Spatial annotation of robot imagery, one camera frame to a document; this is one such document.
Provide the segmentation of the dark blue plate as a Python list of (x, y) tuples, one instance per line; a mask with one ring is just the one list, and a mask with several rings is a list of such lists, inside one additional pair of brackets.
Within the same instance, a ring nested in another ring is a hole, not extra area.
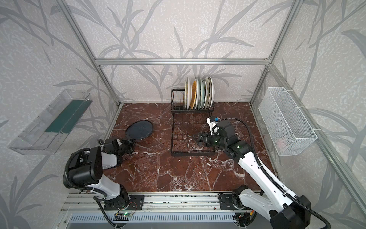
[(153, 123), (149, 120), (140, 120), (130, 125), (126, 131), (127, 139), (143, 140), (153, 132)]

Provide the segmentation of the sunburst plate teal rim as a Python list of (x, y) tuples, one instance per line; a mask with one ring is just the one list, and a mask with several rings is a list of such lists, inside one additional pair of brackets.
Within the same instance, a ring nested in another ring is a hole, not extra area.
[(212, 95), (213, 95), (213, 88), (212, 88), (212, 81), (211, 81), (211, 77), (207, 78), (208, 81), (208, 91), (209, 91), (209, 96), (208, 96), (208, 109), (211, 108), (212, 105)]

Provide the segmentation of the orange woven round plate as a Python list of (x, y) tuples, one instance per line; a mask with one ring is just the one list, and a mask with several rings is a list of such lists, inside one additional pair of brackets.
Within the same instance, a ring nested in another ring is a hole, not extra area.
[(195, 79), (191, 87), (191, 103), (190, 103), (191, 109), (195, 108), (196, 98), (197, 98), (197, 80)]

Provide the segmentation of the cream plate with plum blossoms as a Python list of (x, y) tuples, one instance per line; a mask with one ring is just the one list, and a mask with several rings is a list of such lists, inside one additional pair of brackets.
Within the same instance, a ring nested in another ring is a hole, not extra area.
[(215, 88), (214, 88), (214, 83), (211, 77), (209, 77), (209, 80), (211, 82), (211, 104), (210, 104), (210, 108), (212, 108), (213, 106), (213, 102), (214, 102), (214, 96), (215, 96)]

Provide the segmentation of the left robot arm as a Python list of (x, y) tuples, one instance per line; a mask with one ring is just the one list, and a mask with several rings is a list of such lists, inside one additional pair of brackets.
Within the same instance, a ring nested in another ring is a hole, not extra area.
[(98, 139), (99, 146), (72, 153), (64, 168), (64, 186), (99, 194), (99, 198), (94, 197), (97, 202), (128, 204), (130, 197), (124, 186), (110, 180), (104, 170), (120, 166), (123, 156), (134, 152), (135, 141), (117, 137), (105, 141)]

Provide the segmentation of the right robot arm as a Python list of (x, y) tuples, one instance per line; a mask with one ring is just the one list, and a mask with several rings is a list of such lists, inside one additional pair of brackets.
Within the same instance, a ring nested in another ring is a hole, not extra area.
[(298, 196), (262, 163), (255, 151), (253, 135), (248, 124), (243, 120), (240, 121), (248, 131), (249, 143), (237, 137), (235, 128), (231, 124), (232, 120), (232, 117), (207, 118), (210, 131), (197, 134), (196, 143), (225, 152), (254, 179), (266, 194), (266, 197), (263, 197), (243, 185), (232, 192), (235, 208), (252, 209), (270, 221), (274, 229), (305, 229), (310, 225), (311, 216), (322, 221), (325, 229), (331, 228), (326, 218), (312, 210), (311, 202), (306, 196)]

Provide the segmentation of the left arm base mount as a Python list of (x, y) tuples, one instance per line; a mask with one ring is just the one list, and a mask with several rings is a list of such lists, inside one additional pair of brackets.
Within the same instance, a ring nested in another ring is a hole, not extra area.
[(129, 195), (128, 199), (116, 197), (104, 201), (104, 210), (142, 210), (145, 195)]

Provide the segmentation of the white plate dark green rim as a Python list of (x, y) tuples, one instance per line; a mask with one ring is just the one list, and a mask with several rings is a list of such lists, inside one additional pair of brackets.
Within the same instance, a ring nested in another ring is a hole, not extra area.
[(190, 104), (192, 101), (192, 84), (190, 78), (187, 78), (187, 109), (190, 109)]

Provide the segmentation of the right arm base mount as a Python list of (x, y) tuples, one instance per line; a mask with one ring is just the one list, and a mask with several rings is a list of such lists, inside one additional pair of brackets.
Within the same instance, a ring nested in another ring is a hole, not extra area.
[(248, 188), (248, 186), (242, 185), (233, 190), (231, 194), (218, 193), (220, 210), (248, 210), (248, 207), (244, 206), (239, 198), (240, 193)]

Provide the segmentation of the white plate cloud emblem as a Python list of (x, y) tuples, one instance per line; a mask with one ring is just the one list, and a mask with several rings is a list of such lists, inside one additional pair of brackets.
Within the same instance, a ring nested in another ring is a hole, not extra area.
[(195, 109), (199, 108), (201, 98), (201, 83), (199, 77), (196, 77), (196, 105)]

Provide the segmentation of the light green flower plate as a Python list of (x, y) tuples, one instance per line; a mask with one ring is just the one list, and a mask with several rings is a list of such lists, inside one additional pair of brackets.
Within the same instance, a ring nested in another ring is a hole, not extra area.
[(205, 106), (205, 81), (200, 78), (201, 83), (201, 101), (200, 101), (200, 109), (203, 109)]

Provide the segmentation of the yellow-green round plate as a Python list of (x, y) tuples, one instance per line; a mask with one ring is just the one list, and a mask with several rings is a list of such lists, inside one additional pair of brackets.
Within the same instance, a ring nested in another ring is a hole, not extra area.
[(185, 107), (184, 110), (188, 109), (188, 79), (185, 81)]

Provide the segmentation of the black wire dish rack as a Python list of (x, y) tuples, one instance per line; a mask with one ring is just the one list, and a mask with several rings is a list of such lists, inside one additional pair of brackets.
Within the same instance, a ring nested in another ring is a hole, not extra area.
[(212, 156), (214, 147), (199, 147), (193, 140), (193, 135), (210, 133), (206, 119), (212, 116), (214, 105), (210, 109), (184, 110), (185, 90), (171, 90), (172, 135), (171, 156)]

